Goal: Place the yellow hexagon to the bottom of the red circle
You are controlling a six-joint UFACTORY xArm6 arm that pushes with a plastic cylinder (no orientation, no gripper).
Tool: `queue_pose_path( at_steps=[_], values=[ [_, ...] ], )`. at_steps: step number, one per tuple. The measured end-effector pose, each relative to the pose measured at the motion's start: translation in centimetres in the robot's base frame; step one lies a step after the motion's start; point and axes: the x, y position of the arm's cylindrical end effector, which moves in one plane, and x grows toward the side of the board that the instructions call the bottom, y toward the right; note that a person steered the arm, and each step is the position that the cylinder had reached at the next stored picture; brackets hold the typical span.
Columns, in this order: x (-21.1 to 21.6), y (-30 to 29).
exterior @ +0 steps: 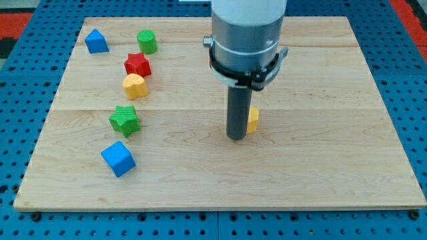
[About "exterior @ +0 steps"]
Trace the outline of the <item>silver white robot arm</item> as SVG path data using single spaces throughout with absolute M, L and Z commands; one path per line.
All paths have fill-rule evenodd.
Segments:
M 209 66 L 222 83 L 261 91 L 288 54 L 278 50 L 286 0 L 213 0 L 211 35 L 203 38 Z

